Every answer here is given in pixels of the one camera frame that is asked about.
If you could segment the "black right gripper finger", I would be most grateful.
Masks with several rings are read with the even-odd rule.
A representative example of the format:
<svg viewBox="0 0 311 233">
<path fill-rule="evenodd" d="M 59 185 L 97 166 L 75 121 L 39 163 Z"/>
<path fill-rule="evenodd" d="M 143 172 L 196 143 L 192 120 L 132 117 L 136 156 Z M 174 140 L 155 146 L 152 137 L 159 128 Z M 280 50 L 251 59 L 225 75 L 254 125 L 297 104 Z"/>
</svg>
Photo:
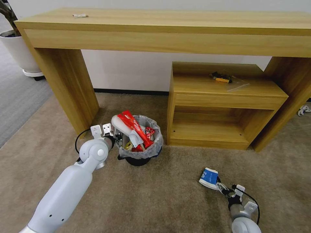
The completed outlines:
<svg viewBox="0 0 311 233">
<path fill-rule="evenodd" d="M 224 184 L 221 182 L 221 179 L 219 178 L 219 176 L 218 176 L 217 179 L 216 179 L 216 185 L 224 185 Z"/>
<path fill-rule="evenodd" d="M 218 189 L 219 192 L 221 192 L 225 196 L 229 196 L 230 194 L 230 189 L 226 187 L 225 185 L 216 185 L 216 188 Z"/>
</svg>

